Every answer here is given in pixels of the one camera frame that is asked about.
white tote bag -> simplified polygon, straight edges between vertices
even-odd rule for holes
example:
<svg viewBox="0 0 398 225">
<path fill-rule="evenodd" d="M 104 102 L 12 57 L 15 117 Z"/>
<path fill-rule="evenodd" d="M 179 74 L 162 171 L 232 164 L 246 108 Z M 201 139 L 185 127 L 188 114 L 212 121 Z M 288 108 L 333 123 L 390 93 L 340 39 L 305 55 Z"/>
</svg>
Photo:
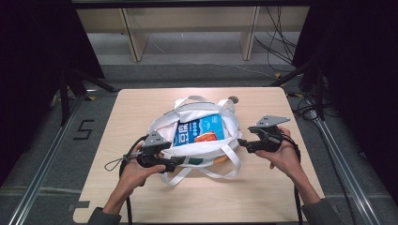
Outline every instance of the white tote bag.
<svg viewBox="0 0 398 225">
<path fill-rule="evenodd" d="M 181 129 L 181 124 L 210 116 L 215 119 L 221 118 L 223 139 L 176 145 L 176 132 L 177 128 Z M 167 172 L 162 175 L 162 180 L 171 186 L 178 184 L 195 169 L 213 178 L 233 177 L 240 169 L 240 160 L 235 150 L 239 147 L 237 139 L 241 138 L 242 133 L 239 131 L 238 120 L 235 117 L 234 103 L 230 99 L 222 99 L 218 104 L 200 96 L 179 99 L 173 111 L 152 122 L 148 133 L 154 130 L 158 131 L 164 140 L 172 143 L 169 149 L 161 151 L 164 158 L 185 157 L 183 164 L 179 165 L 183 169 L 172 179 L 169 179 Z M 207 167 L 213 165 L 218 158 L 229 158 L 234 164 L 234 169 L 228 174 L 218 174 L 208 170 Z"/>
</svg>

dark sleeve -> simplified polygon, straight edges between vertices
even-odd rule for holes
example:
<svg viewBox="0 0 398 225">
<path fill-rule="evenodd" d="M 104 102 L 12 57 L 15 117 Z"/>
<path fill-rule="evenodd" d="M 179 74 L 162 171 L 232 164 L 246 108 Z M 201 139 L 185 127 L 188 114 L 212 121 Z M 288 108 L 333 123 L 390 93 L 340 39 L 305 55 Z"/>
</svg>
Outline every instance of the dark sleeve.
<svg viewBox="0 0 398 225">
<path fill-rule="evenodd" d="M 121 218 L 120 215 L 103 213 L 102 208 L 97 207 L 88 220 L 87 225 L 116 225 L 119 224 Z"/>
<path fill-rule="evenodd" d="M 343 225 L 330 204 L 326 200 L 301 207 L 302 212 L 311 225 Z"/>
</svg>

light wood tabletop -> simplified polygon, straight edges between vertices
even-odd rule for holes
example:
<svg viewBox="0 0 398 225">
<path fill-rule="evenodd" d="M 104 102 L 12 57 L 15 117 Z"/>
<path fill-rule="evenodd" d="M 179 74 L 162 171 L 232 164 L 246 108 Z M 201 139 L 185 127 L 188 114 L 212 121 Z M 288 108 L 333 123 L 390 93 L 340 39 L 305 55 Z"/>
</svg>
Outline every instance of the light wood tabletop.
<svg viewBox="0 0 398 225">
<path fill-rule="evenodd" d="M 237 97 L 236 116 L 243 139 L 256 141 L 248 127 L 264 115 L 290 117 L 280 126 L 291 131 L 301 151 L 301 164 L 321 198 L 324 197 L 313 164 L 299 132 L 283 89 L 279 87 L 125 89 L 116 99 L 99 144 L 80 202 L 88 208 L 75 209 L 73 219 L 86 223 L 96 207 L 103 207 L 118 181 L 118 167 L 112 172 L 104 165 L 126 154 L 134 142 L 146 135 L 151 122 L 171 111 L 175 101 L 198 95 L 212 102 Z M 213 179 L 191 172 L 175 187 L 161 181 L 159 173 L 150 176 L 143 187 L 130 196 L 134 222 L 142 223 L 215 223 L 297 221 L 293 183 L 278 169 L 270 170 L 266 159 L 239 147 L 241 168 L 236 177 Z M 223 173 L 232 163 L 210 167 Z M 127 222 L 126 205 L 121 210 Z"/>
</svg>

snack package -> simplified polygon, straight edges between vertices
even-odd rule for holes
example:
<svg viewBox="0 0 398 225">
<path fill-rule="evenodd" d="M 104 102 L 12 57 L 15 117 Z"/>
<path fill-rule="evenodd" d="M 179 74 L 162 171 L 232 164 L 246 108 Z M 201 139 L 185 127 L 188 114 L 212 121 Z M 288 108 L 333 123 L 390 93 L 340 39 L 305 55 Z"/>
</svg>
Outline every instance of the snack package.
<svg viewBox="0 0 398 225">
<path fill-rule="evenodd" d="M 174 146 L 224 139 L 222 117 L 212 114 L 187 123 L 178 122 Z"/>
</svg>

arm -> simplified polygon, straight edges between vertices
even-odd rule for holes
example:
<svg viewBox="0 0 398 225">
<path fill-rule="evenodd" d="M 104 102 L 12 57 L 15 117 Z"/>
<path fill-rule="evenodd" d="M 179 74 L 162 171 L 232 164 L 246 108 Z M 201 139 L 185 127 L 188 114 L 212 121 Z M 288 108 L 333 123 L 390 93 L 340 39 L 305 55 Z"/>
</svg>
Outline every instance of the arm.
<svg viewBox="0 0 398 225">
<path fill-rule="evenodd" d="M 131 158 L 120 176 L 114 191 L 109 197 L 108 202 L 105 204 L 103 209 L 95 209 L 91 218 L 88 220 L 87 225 L 118 224 L 121 219 L 119 213 L 123 203 L 132 194 L 135 188 L 141 186 L 151 174 L 160 173 L 165 169 L 166 167 L 164 165 L 144 168 L 138 164 L 135 158 Z"/>
<path fill-rule="evenodd" d="M 290 136 L 288 129 L 283 127 L 279 127 L 279 129 L 283 134 Z M 280 149 L 274 153 L 260 150 L 256 151 L 255 154 L 261 158 L 268 159 L 271 162 L 269 166 L 271 169 L 277 167 L 293 181 L 304 203 L 302 211 L 310 224 L 343 224 L 329 203 L 319 198 L 302 169 L 290 142 L 283 141 Z"/>
</svg>

